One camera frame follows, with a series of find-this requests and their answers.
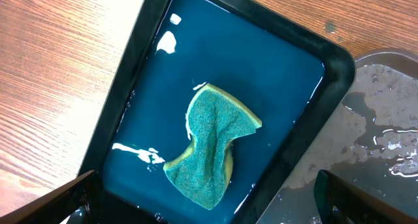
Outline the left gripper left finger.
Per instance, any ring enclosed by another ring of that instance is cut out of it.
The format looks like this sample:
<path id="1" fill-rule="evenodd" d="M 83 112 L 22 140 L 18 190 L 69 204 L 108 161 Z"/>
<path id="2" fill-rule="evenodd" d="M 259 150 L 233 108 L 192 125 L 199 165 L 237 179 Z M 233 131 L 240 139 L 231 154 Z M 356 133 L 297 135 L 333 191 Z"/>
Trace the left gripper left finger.
<path id="1" fill-rule="evenodd" d="M 97 171 L 90 170 L 48 194 L 1 217 L 1 223 L 61 223 L 80 207 L 87 210 L 83 223 L 96 223 L 101 203 Z"/>

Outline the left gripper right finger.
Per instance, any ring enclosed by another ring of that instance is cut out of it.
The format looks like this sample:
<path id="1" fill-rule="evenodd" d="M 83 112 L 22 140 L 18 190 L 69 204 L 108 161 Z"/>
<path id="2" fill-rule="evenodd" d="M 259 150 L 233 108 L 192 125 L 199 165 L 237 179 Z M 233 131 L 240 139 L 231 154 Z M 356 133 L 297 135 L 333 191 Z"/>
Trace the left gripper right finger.
<path id="1" fill-rule="evenodd" d="M 323 224 L 417 224 L 416 218 L 389 206 L 327 170 L 318 172 L 313 195 Z"/>

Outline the green yellow sponge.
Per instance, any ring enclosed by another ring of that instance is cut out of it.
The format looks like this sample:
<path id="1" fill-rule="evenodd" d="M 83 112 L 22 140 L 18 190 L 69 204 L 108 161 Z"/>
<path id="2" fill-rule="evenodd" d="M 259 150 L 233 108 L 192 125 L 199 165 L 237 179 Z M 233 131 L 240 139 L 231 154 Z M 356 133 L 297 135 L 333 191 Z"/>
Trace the green yellow sponge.
<path id="1" fill-rule="evenodd" d="M 163 166 L 166 177 L 186 198 L 211 210 L 223 198 L 233 172 L 232 143 L 256 133 L 262 121 L 237 98 L 205 84 L 186 115 L 189 146 Z"/>

